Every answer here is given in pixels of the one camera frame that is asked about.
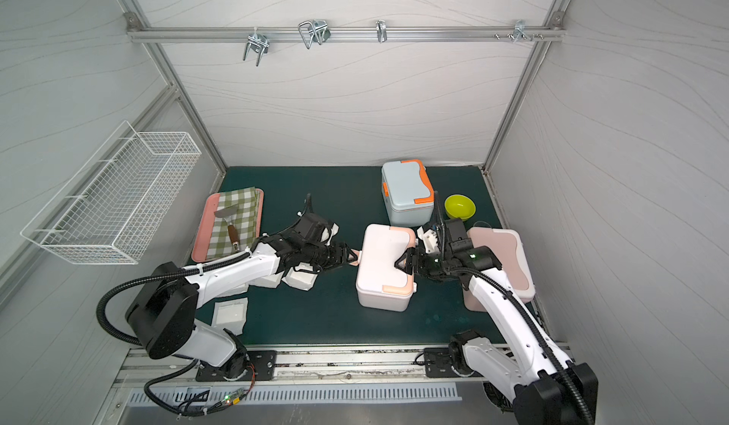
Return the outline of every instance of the metal bracket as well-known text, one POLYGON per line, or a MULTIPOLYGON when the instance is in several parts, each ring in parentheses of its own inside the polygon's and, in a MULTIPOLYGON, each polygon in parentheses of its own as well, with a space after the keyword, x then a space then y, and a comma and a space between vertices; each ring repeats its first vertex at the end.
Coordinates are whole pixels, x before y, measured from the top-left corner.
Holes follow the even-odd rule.
POLYGON ((127 21, 127 31, 141 30, 141 20, 136 13, 124 13, 124 20, 127 21))
POLYGON ((311 48, 314 39, 321 46, 332 36, 326 20, 305 20, 299 24, 299 35, 306 48, 311 48))
MULTIPOLYGON (((276 351, 248 351, 251 364, 256 371, 256 381, 270 381, 273 379, 273 370, 276 368, 276 351)), ((250 381, 251 371, 243 371, 243 375, 236 381, 250 381)), ((223 381, 219 368, 211 367, 208 364, 200 364, 195 376, 197 382, 223 381)))
POLYGON ((268 39, 264 35, 259 35, 255 31, 252 35, 248 36, 248 42, 246 42, 246 49, 243 51, 243 61, 248 56, 248 51, 252 50, 258 57, 256 58, 256 66, 260 65, 261 57, 263 54, 268 53, 268 39))
POLYGON ((377 42, 384 43, 387 41, 387 25, 385 20, 378 20, 375 24, 377 29, 377 42))
POLYGON ((521 41, 522 39, 525 39, 527 41, 531 41, 534 39, 533 36, 527 35, 526 33, 524 33, 524 27, 526 27, 526 24, 524 24, 524 21, 517 20, 516 24, 514 25, 514 33, 509 35, 509 38, 511 38, 512 43, 521 41))
POLYGON ((549 27, 551 29, 562 29, 562 22, 564 21, 564 11, 555 11, 549 19, 549 27))

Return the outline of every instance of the green bowl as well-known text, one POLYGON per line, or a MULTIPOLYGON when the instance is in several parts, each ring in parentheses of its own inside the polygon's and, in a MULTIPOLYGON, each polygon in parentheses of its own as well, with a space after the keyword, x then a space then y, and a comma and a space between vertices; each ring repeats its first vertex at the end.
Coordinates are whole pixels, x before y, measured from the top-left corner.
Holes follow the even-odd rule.
POLYGON ((445 200, 445 213, 465 221, 476 214, 476 204, 465 195, 453 194, 445 200))

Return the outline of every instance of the metal vent grate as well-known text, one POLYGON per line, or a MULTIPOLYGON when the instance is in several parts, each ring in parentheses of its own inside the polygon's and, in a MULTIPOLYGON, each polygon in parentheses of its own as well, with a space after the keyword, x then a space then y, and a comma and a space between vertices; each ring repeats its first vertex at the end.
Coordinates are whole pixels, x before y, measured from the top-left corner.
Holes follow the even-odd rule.
MULTIPOLYGON (((192 405, 213 405, 236 386, 210 388, 207 402, 192 405)), ((153 391, 172 405, 207 390, 206 387, 161 387, 153 391)), ((255 386, 250 396, 240 404, 248 405, 301 405, 313 403, 418 403, 461 401, 454 382, 400 383, 400 384, 310 384, 303 386, 255 386)), ((134 389, 128 406, 155 406, 142 389, 134 389)))

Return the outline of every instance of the white storage box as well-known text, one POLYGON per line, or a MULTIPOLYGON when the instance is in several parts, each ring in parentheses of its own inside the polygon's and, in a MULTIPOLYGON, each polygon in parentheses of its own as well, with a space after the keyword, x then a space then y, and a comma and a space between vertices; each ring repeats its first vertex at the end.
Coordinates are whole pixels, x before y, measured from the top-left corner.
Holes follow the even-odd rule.
POLYGON ((382 197, 390 224, 422 226, 433 213, 433 186, 420 160, 392 161, 382 166, 382 197))
MULTIPOLYGON (((524 303, 532 301, 534 283, 519 234, 509 229, 470 228, 467 235, 474 247, 488 247, 499 258, 514 294, 524 303)), ((463 302, 471 311, 486 311, 471 291, 463 292, 463 302)))
POLYGON ((405 311, 417 290, 413 275, 395 267, 405 250, 415 246, 415 232, 370 224, 364 232, 357 270, 357 297, 362 306, 405 311))

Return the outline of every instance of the wire rack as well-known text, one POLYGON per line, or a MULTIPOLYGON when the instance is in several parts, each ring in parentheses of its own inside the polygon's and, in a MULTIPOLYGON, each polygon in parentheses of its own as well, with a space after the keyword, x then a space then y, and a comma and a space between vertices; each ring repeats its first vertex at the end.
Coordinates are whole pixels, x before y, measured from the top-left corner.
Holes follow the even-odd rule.
POLYGON ((129 123, 122 127, 131 133, 106 140, 105 145, 120 144, 108 159, 96 161, 96 175, 80 192, 66 195, 89 163, 94 165, 92 157, 21 231, 23 237, 73 264, 138 263, 200 149, 186 132, 137 132, 129 123), (59 201, 66 202, 59 206, 59 201), (47 218, 50 224, 37 228, 54 202, 59 211, 47 218))

